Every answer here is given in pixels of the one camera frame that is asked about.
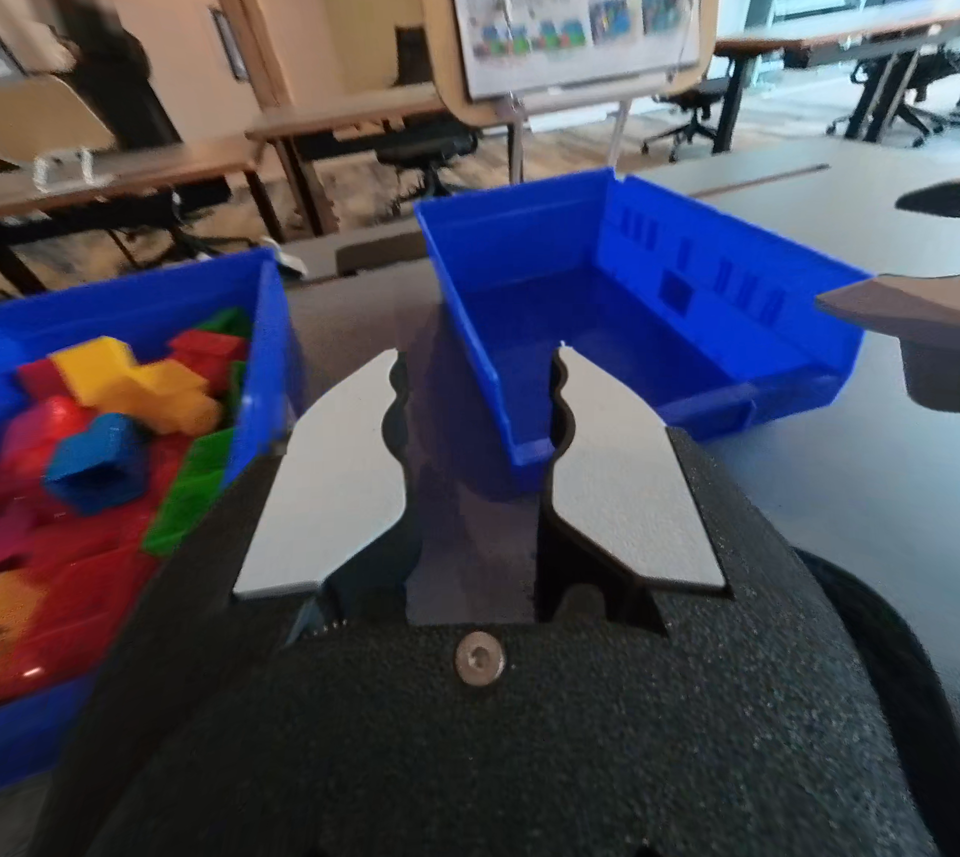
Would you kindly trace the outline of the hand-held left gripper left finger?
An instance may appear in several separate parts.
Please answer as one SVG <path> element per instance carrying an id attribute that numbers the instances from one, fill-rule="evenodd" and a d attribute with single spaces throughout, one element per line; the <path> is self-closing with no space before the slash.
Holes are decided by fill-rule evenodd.
<path id="1" fill-rule="evenodd" d="M 298 419 L 233 594 L 243 601 L 331 592 L 338 603 L 397 592 L 423 548 L 407 449 L 405 355 L 390 348 Z"/>

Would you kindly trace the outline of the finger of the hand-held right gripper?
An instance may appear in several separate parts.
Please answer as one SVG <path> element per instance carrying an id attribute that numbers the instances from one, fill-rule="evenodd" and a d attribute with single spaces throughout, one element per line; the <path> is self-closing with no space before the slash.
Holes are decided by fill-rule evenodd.
<path id="1" fill-rule="evenodd" d="M 881 274 L 818 294 L 843 322 L 898 340 L 906 394 L 919 407 L 959 412 L 959 276 Z"/>
<path id="2" fill-rule="evenodd" d="M 959 180 L 949 180 L 908 191 L 895 202 L 898 211 L 929 215 L 946 219 L 959 219 Z"/>

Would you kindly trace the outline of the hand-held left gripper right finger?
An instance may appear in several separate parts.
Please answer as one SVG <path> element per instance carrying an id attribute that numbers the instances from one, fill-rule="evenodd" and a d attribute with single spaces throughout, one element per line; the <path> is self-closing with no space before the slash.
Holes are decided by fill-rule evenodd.
<path id="1" fill-rule="evenodd" d="M 672 428 L 642 396 L 567 344 L 551 359 L 544 522 L 641 587 L 727 589 Z"/>

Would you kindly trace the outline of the blue plastic bin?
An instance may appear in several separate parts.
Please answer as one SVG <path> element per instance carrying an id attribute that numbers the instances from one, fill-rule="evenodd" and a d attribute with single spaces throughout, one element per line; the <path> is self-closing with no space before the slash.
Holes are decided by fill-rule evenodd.
<path id="1" fill-rule="evenodd" d="M 57 348 L 98 335 L 114 336 L 137 356 L 153 357 L 161 353 L 162 341 L 227 307 L 239 307 L 248 314 L 252 338 L 241 414 L 218 498 L 251 460 L 284 436 L 303 409 L 302 356 L 281 268 L 272 252 L 249 250 L 3 304 L 2 375 Z M 56 765 L 107 653 L 85 675 L 2 703 L 3 790 Z"/>

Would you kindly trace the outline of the pile of mixed mega blocks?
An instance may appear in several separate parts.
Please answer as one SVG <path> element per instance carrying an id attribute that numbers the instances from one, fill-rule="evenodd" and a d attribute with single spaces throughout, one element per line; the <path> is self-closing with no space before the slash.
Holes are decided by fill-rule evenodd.
<path id="1" fill-rule="evenodd" d="M 152 357 L 95 335 L 2 375 L 2 704 L 99 664 L 211 507 L 252 326 L 226 307 Z"/>

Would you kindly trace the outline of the blue plastic object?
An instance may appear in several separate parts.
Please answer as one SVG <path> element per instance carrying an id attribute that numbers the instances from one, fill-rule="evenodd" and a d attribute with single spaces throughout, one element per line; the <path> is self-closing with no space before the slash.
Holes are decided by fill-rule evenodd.
<path id="1" fill-rule="evenodd" d="M 414 206 L 521 491 L 553 452 L 549 374 L 573 347 L 707 442 L 830 405 L 863 330 L 822 293 L 868 275 L 608 168 Z"/>

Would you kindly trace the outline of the long dark table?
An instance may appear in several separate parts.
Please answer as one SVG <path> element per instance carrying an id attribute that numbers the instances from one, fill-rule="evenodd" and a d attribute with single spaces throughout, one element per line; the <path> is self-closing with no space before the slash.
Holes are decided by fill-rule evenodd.
<path id="1" fill-rule="evenodd" d="M 925 22 L 947 25 L 946 43 L 958 38 L 959 0 L 914 0 L 838 11 L 718 38 L 714 57 L 728 59 L 730 70 L 712 153 L 722 155 L 731 149 L 747 79 L 762 56 L 782 53 L 800 70 L 858 61 L 865 59 L 868 36 Z"/>

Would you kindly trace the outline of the clear acrylic stand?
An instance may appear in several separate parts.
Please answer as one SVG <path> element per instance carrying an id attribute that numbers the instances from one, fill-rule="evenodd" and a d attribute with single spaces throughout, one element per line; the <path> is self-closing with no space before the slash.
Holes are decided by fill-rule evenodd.
<path id="1" fill-rule="evenodd" d="M 98 167 L 88 147 L 60 148 L 37 155 L 30 167 L 31 183 L 41 195 L 102 188 L 114 182 L 112 172 Z"/>

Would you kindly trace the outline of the instruction poster on stand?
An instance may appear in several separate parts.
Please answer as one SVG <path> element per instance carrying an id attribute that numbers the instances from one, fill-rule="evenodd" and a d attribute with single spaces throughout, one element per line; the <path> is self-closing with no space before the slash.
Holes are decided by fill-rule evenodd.
<path id="1" fill-rule="evenodd" d="M 678 71 L 652 71 L 594 83 L 490 98 L 470 96 L 454 0 L 420 0 L 433 81 L 441 100 L 460 121 L 480 128 L 506 126 L 507 98 L 522 100 L 528 120 L 635 99 L 670 95 L 696 83 L 707 70 L 717 37 L 719 0 L 700 0 L 700 50 L 694 65 Z"/>

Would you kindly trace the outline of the wooden table frame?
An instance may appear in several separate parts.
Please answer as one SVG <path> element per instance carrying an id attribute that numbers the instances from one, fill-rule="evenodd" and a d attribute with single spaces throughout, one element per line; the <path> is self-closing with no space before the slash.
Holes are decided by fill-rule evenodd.
<path id="1" fill-rule="evenodd" d="M 260 219 L 269 233 L 282 242 L 283 231 L 269 195 L 258 175 L 264 149 L 273 147 L 288 168 L 288 182 L 297 207 L 312 233 L 326 233 L 320 215 L 319 192 L 308 187 L 305 162 L 363 154 L 367 144 L 387 144 L 413 134 L 391 130 L 398 121 L 452 112 L 432 84 L 390 88 L 351 95 L 324 109 L 274 108 L 246 131 L 199 143 L 175 143 L 164 147 L 123 153 L 108 153 L 106 172 L 94 172 L 91 181 L 59 184 L 40 189 L 33 165 L 2 174 L 2 219 L 33 212 L 47 213 L 78 208 L 90 203 L 134 199 L 127 218 L 133 228 L 146 227 L 142 210 L 151 196 L 241 174 Z"/>

